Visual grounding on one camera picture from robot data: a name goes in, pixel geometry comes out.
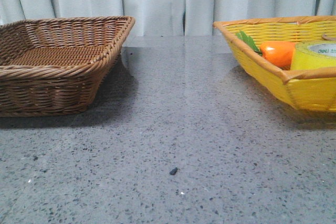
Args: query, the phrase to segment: carrot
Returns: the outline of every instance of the carrot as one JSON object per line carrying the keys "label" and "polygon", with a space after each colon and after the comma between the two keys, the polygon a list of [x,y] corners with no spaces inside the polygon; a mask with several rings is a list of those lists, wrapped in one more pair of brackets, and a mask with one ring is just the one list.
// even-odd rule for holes
{"label": "carrot", "polygon": [[291,64],[295,44],[290,41],[265,41],[259,48],[266,60],[281,68]]}

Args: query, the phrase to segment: woven basket side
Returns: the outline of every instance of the woven basket side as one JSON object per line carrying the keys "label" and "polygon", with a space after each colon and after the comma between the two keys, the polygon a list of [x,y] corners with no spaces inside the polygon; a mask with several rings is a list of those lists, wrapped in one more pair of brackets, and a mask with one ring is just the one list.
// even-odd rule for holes
{"label": "woven basket side", "polygon": [[262,23],[292,23],[292,24],[307,24],[315,23],[319,21],[336,21],[336,16],[331,15],[320,15],[320,16],[293,16],[293,17],[275,17],[275,18],[250,18],[250,19],[241,19],[233,21],[224,21],[224,22],[215,22],[221,23],[221,25],[255,25]]}
{"label": "woven basket side", "polygon": [[27,20],[25,26],[35,48],[103,46],[111,43],[126,19],[77,18]]}
{"label": "woven basket side", "polygon": [[5,88],[0,89],[0,116],[79,113],[93,101],[99,82],[93,76],[5,82]]}
{"label": "woven basket side", "polygon": [[336,111],[336,78],[293,79],[286,86],[297,109]]}
{"label": "woven basket side", "polygon": [[322,40],[322,34],[328,34],[330,37],[336,37],[336,21],[320,21],[306,24],[238,24],[229,25],[225,28],[232,34],[243,30],[255,40],[257,46],[267,40],[286,40],[293,42]]}
{"label": "woven basket side", "polygon": [[32,47],[23,22],[0,26],[0,66],[8,66]]}

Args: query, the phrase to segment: gray speckled surface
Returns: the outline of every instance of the gray speckled surface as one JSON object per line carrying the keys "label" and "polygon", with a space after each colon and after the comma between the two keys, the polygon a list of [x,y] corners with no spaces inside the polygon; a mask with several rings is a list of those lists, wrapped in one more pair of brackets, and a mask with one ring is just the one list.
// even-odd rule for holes
{"label": "gray speckled surface", "polygon": [[335,122],[221,36],[137,37],[87,112],[0,119],[0,223],[336,223]]}

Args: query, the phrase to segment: yellow tape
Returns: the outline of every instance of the yellow tape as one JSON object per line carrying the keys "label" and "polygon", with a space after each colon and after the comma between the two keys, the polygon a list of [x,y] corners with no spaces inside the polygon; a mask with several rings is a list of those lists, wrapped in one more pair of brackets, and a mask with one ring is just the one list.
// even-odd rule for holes
{"label": "yellow tape", "polygon": [[308,41],[295,45],[291,70],[336,66],[335,41]]}

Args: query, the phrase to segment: wicker basket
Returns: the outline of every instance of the wicker basket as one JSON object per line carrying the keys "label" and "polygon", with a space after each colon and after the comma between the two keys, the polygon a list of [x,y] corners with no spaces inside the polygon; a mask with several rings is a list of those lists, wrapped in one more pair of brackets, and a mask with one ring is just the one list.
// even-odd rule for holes
{"label": "wicker basket", "polygon": [[22,20],[0,26],[0,116],[83,112],[134,18]]}
{"label": "wicker basket", "polygon": [[295,109],[336,112],[336,67],[314,70],[280,69],[255,53],[235,35],[243,30],[259,46],[266,40],[294,42],[336,37],[336,16],[245,19],[214,22],[245,71],[276,98]]}

